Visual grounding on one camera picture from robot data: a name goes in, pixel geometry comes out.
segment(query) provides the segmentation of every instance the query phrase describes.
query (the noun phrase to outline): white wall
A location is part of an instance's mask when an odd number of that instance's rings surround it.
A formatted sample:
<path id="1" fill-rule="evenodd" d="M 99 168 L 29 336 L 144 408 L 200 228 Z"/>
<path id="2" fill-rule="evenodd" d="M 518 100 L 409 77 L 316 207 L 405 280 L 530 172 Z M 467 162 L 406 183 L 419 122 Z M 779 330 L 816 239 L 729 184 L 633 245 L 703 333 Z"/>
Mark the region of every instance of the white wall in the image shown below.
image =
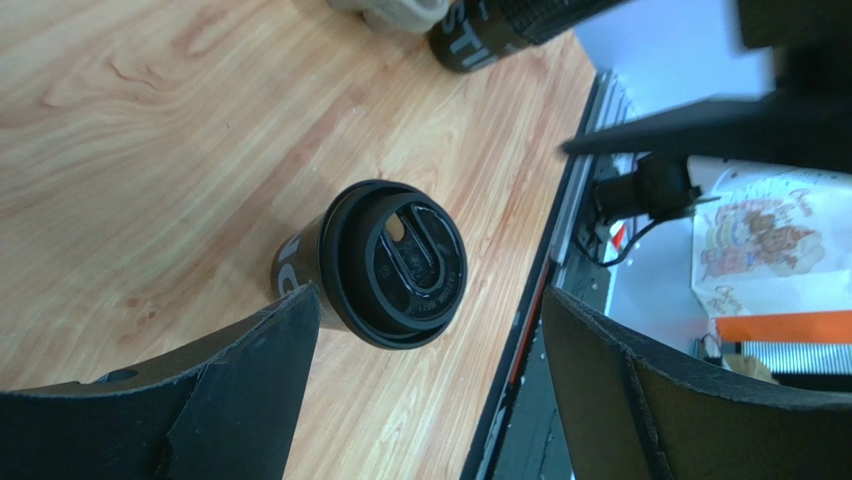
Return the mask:
<path id="1" fill-rule="evenodd" d="M 639 115 L 771 88 L 768 51 L 741 46 L 735 0 L 631 0 L 575 28 L 599 71 L 615 72 Z"/>

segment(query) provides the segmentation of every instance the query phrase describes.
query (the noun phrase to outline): wooden table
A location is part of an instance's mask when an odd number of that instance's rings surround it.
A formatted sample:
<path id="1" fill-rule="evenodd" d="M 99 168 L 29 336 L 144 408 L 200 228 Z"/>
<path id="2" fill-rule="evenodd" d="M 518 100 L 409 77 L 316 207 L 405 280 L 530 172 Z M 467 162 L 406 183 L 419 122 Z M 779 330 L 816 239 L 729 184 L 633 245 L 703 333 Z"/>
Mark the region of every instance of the wooden table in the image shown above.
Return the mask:
<path id="1" fill-rule="evenodd" d="M 0 72 L 0 387 L 243 318 L 284 239 L 393 179 L 455 218 L 466 299 L 417 351 L 323 331 L 286 477 L 459 475 L 594 75 L 573 36 L 457 76 L 322 0 L 4 0 Z"/>

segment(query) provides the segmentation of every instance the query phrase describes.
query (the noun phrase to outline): dark brown cup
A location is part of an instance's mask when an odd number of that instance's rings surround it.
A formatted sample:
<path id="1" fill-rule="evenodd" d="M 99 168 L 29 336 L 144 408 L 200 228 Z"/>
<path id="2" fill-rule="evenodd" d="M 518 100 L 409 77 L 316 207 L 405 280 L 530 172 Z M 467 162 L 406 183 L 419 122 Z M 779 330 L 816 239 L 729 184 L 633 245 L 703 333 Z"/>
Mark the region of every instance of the dark brown cup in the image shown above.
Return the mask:
<path id="1" fill-rule="evenodd" d="M 437 338 L 466 281 L 464 244 L 450 216 L 423 192 L 384 180 L 344 190 L 284 242 L 272 266 L 281 296 L 306 282 L 320 287 L 323 328 L 391 350 Z"/>

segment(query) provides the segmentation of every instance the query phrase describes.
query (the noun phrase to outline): black lid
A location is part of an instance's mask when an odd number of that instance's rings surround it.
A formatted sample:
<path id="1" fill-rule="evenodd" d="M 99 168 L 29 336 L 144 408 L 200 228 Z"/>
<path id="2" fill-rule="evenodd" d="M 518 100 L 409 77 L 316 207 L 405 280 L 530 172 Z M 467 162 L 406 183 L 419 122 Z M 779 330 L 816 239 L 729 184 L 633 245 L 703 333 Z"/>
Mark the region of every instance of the black lid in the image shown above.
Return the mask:
<path id="1" fill-rule="evenodd" d="M 342 215 L 341 209 L 330 214 L 338 218 L 329 219 L 329 226 L 339 228 L 326 231 L 334 241 L 321 249 L 329 252 L 336 245 L 331 263 L 339 284 L 332 281 L 326 290 L 335 308 L 343 307 L 341 319 L 364 340 L 414 348 L 436 338 L 461 303 L 464 245 L 449 215 L 424 193 L 381 183 L 384 188 L 373 183 L 366 195 L 351 196 L 355 204 Z M 324 271 L 324 283 L 328 278 Z"/>

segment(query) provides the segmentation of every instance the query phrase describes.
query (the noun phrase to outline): paper bag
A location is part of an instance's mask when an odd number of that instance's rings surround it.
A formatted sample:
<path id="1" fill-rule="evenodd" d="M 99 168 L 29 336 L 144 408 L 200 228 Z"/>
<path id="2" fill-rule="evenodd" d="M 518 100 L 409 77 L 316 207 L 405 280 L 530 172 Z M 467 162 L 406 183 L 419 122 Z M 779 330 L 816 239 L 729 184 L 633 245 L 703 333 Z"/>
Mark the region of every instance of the paper bag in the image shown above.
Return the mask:
<path id="1" fill-rule="evenodd" d="M 852 309 L 852 190 L 790 174 L 700 205 L 692 289 L 711 317 Z"/>

